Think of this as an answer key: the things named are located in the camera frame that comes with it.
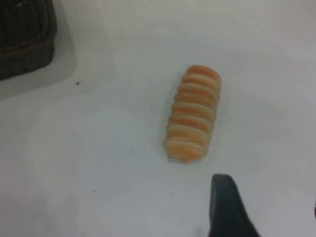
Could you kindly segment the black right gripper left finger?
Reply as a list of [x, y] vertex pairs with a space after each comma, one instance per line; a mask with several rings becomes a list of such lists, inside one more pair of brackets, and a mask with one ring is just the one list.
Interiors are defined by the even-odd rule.
[[258, 237], [233, 178], [214, 174], [210, 192], [210, 237]]

